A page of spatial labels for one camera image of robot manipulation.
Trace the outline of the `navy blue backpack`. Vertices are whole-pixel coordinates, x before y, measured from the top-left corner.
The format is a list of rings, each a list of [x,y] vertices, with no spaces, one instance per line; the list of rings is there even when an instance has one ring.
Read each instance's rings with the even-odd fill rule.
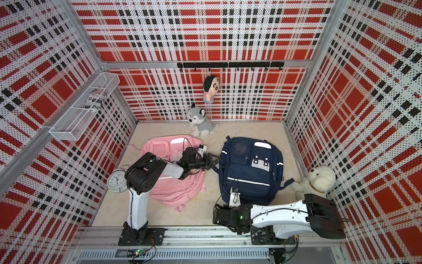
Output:
[[[247,137],[226,137],[219,165],[213,170],[219,176],[224,202],[230,193],[240,195],[240,203],[269,205],[278,191],[295,180],[284,181],[284,161],[281,151],[266,140]]]

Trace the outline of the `pink backpack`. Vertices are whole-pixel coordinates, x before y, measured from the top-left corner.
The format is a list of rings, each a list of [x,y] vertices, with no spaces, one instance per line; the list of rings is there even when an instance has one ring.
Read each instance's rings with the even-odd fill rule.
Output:
[[[145,143],[141,155],[150,152],[158,158],[176,163],[181,161],[183,151],[189,147],[197,150],[203,147],[203,143],[191,135],[156,137]],[[205,176],[205,171],[201,169],[194,169],[183,180],[163,174],[150,191],[149,197],[181,212],[186,208],[187,202],[205,190]]]

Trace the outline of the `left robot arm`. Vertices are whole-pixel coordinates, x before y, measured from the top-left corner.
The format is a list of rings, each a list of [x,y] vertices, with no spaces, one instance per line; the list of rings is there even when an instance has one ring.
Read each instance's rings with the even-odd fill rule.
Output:
[[[192,170],[208,171],[219,163],[220,157],[211,153],[203,155],[194,147],[182,152],[179,161],[173,163],[159,158],[151,152],[145,153],[125,172],[130,205],[124,229],[138,232],[147,229],[147,200],[150,191],[161,175],[184,180]]]

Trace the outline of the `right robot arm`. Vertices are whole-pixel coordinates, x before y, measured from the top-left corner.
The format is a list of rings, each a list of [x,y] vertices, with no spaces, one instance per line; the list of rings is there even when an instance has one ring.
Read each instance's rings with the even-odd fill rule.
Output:
[[[306,194],[303,200],[285,205],[230,207],[216,204],[213,209],[213,224],[236,234],[271,227],[277,239],[311,232],[325,239],[345,239],[344,222],[347,220],[341,218],[334,201],[314,194]]]

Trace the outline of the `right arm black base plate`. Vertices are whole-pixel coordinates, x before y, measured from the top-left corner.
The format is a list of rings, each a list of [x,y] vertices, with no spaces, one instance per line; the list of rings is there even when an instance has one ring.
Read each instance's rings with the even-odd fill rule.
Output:
[[[295,245],[293,236],[288,239],[280,239],[275,236],[273,226],[264,228],[251,227],[251,242],[253,245]]]

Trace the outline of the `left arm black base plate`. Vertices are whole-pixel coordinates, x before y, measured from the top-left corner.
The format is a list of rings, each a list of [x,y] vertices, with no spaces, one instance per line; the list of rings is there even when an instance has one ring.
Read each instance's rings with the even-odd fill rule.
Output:
[[[122,230],[118,245],[138,246],[152,243],[154,246],[161,246],[165,231],[164,228],[143,228],[139,231],[134,231],[127,227]]]

